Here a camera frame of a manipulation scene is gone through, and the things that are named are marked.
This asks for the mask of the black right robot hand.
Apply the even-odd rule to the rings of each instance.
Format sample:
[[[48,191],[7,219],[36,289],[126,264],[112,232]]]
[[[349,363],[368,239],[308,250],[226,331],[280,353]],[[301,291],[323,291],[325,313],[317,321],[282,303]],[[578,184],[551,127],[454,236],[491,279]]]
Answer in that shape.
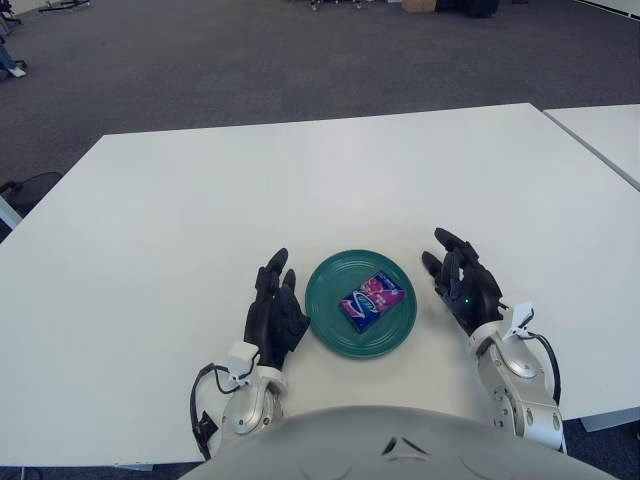
[[[436,293],[463,331],[471,336],[482,325],[501,321],[503,294],[491,272],[479,262],[473,246],[440,227],[434,235],[446,255],[440,261],[424,251],[422,263],[434,280]]]

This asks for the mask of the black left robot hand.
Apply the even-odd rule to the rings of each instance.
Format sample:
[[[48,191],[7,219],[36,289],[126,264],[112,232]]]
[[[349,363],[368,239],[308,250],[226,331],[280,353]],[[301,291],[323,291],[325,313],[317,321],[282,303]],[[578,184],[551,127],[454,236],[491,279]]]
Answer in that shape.
[[[281,278],[287,260],[288,250],[281,248],[259,268],[256,297],[249,307],[244,330],[244,341],[258,347],[258,364],[279,371],[310,326],[310,318],[302,313],[295,295],[294,270],[289,269]]]

